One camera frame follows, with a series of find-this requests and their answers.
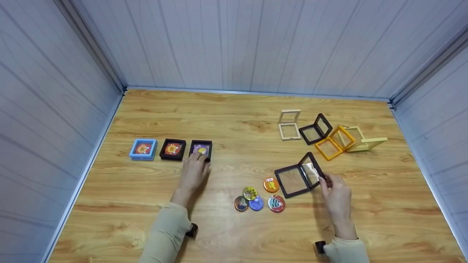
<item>beige sleeve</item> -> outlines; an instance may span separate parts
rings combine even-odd
[[[368,263],[366,245],[360,239],[344,240],[335,237],[323,247],[332,263]]]
[[[191,228],[187,209],[169,203],[153,223],[138,263],[173,263]]]

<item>wood grain tabletop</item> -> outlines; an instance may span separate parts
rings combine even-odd
[[[321,112],[333,126],[358,125],[366,137],[388,141],[326,161],[304,140],[280,139],[283,109],[301,109],[299,127]],[[130,160],[136,138],[158,140],[154,161]],[[192,139],[213,141],[212,171],[190,212],[198,235],[177,262],[327,262],[314,246],[334,235],[320,188],[286,199],[282,213],[233,205],[246,186],[267,199],[264,178],[309,151],[351,186],[352,216],[371,262],[465,261],[385,102],[129,90],[49,262],[137,262],[179,180],[181,162],[159,158],[165,138],[188,147]]]

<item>beige frame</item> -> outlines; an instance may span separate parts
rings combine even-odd
[[[296,128],[296,133],[297,136],[293,137],[285,137],[283,133],[283,126],[294,126]],[[289,140],[300,140],[300,133],[299,133],[299,128],[297,127],[297,123],[295,122],[290,122],[290,123],[278,123],[278,128],[279,128],[279,134],[281,136],[281,140],[283,141],[289,141]]]
[[[294,117],[294,121],[293,121],[293,122],[283,122],[282,119],[283,119],[283,115],[284,115],[285,113],[296,113],[296,116]],[[296,122],[297,122],[297,119],[299,118],[299,115],[300,115],[300,110],[299,110],[299,109],[295,109],[295,110],[281,110],[281,114],[279,114],[278,123],[296,123]]]
[[[351,145],[351,147],[346,149],[346,152],[348,153],[369,151],[388,140],[387,137],[366,139],[364,135],[362,134],[361,129],[358,126],[344,127],[344,129],[345,130],[358,130],[359,135],[361,136],[361,138],[356,138],[356,142],[353,145]],[[340,139],[344,144],[343,137],[341,136],[340,133],[338,135],[340,136]]]

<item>white panel wall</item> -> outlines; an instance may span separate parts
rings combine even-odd
[[[129,86],[389,98],[466,0],[75,0]]]
[[[52,0],[0,0],[0,262],[39,262],[120,94]]]
[[[468,49],[395,111],[431,190],[468,257]]]

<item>person's right hand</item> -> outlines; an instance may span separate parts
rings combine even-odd
[[[336,237],[345,240],[358,239],[356,228],[351,219],[351,188],[339,176],[333,174],[325,176],[331,181],[332,187],[330,189],[327,180],[319,177],[319,181],[325,205],[333,221]]]

